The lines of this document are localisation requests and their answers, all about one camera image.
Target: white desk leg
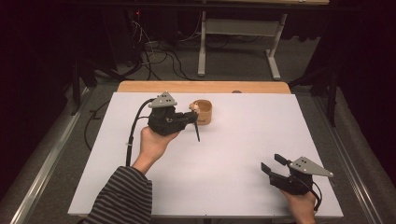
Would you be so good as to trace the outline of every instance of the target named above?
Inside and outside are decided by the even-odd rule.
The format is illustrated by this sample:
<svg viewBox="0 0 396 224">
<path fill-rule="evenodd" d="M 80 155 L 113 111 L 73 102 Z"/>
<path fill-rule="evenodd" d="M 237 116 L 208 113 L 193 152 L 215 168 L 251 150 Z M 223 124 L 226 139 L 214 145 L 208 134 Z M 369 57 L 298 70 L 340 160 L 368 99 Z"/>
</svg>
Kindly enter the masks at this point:
<svg viewBox="0 0 396 224">
<path fill-rule="evenodd" d="M 199 50 L 199 59 L 198 59 L 198 77 L 205 76 L 205 63 L 206 63 L 205 38 L 206 38 L 206 12 L 203 11 L 202 20 L 201 20 L 201 47 Z"/>
<path fill-rule="evenodd" d="M 285 26 L 286 18 L 288 14 L 282 14 L 280 18 L 279 26 L 276 30 L 276 35 L 274 37 L 274 44 L 271 49 L 266 51 L 268 63 L 270 64 L 271 73 L 273 75 L 274 80 L 280 80 L 279 70 L 277 70 L 276 61 L 275 61 L 275 52 L 277 48 L 277 44 L 279 43 L 280 36 L 282 35 L 283 27 Z"/>
</svg>

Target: white tabletop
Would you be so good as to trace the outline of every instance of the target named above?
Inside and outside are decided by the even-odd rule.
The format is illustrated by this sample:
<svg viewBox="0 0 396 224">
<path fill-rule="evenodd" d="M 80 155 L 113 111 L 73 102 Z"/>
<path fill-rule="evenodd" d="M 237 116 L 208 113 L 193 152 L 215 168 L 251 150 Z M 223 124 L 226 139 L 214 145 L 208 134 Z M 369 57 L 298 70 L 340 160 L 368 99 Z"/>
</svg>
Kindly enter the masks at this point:
<svg viewBox="0 0 396 224">
<path fill-rule="evenodd" d="M 116 92 L 78 184 L 70 215 L 87 215 L 107 180 L 125 165 L 127 141 L 138 108 L 161 92 Z M 288 205 L 261 170 L 261 162 L 273 172 L 289 169 L 274 160 L 280 154 L 294 161 L 306 156 L 322 165 L 296 97 L 270 93 L 172 93 L 177 112 L 188 112 L 191 102 L 212 102 L 212 122 L 200 126 L 201 142 L 188 125 L 171 142 L 166 153 L 148 171 L 153 182 L 155 217 L 284 217 Z M 150 108 L 141 116 L 148 116 Z M 134 131 L 132 161 L 140 145 Z M 314 176 L 323 193 L 318 217 L 342 217 L 329 179 Z"/>
</svg>

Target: brown cup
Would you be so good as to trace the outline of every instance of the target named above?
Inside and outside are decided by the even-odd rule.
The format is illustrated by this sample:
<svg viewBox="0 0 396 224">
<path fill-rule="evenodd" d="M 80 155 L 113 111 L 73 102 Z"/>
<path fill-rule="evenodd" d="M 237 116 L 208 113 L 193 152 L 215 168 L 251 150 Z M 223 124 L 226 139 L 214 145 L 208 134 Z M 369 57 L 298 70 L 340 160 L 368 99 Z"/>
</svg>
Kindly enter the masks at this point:
<svg viewBox="0 0 396 224">
<path fill-rule="evenodd" d="M 212 103 L 208 100 L 196 100 L 193 104 L 197 103 L 199 106 L 198 125 L 207 125 L 212 120 Z"/>
</svg>

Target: striped shirt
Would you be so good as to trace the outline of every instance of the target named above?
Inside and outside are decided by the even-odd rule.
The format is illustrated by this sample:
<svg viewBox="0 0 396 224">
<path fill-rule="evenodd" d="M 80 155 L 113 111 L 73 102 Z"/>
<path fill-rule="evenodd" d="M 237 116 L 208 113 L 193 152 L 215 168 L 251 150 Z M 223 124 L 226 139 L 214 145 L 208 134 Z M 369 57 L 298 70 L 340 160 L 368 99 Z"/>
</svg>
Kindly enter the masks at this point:
<svg viewBox="0 0 396 224">
<path fill-rule="evenodd" d="M 119 167 L 100 191 L 85 224 L 150 223 L 152 183 L 133 167 Z"/>
</svg>

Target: human hand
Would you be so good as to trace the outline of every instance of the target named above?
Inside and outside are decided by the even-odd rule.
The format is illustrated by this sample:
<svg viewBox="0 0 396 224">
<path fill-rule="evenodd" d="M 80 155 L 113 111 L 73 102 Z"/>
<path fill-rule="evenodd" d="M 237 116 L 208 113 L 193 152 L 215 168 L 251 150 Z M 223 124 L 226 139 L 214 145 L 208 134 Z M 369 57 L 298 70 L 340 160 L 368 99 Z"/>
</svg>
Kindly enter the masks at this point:
<svg viewBox="0 0 396 224">
<path fill-rule="evenodd" d="M 168 144 L 178 134 L 172 133 L 162 136 L 152 131 L 150 127 L 143 128 L 140 132 L 140 152 L 132 166 L 145 175 L 152 164 L 163 155 Z"/>
<path fill-rule="evenodd" d="M 311 192 L 305 195 L 292 195 L 280 189 L 289 203 L 289 210 L 296 219 L 297 224 L 314 224 L 315 222 L 315 196 Z"/>
</svg>

